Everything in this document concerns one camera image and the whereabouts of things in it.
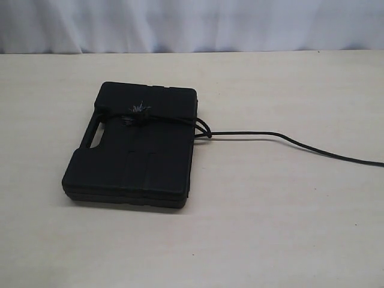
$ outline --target table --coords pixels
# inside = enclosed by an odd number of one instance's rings
[[[2,287],[384,287],[384,169],[199,141],[182,210],[73,203],[105,81],[194,88],[213,130],[384,160],[384,51],[0,56]]]

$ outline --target black plastic case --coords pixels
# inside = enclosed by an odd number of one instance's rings
[[[112,118],[104,125],[100,144],[90,148],[106,112],[129,113],[141,104],[158,116],[197,116],[193,89],[104,83],[80,148],[75,150],[62,179],[71,199],[168,208],[185,205],[194,127],[160,121],[126,127],[121,118]]]

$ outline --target beige tabletop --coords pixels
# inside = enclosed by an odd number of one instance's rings
[[[384,161],[384,51],[0,56],[1,287],[384,287],[384,169],[199,141],[182,210],[73,203],[105,81],[194,88],[213,130]]]

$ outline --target white curtain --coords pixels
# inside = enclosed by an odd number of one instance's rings
[[[0,0],[0,52],[384,49],[384,0]]]

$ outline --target white backdrop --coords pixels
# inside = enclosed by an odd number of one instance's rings
[[[384,0],[0,0],[0,52],[384,49]]]

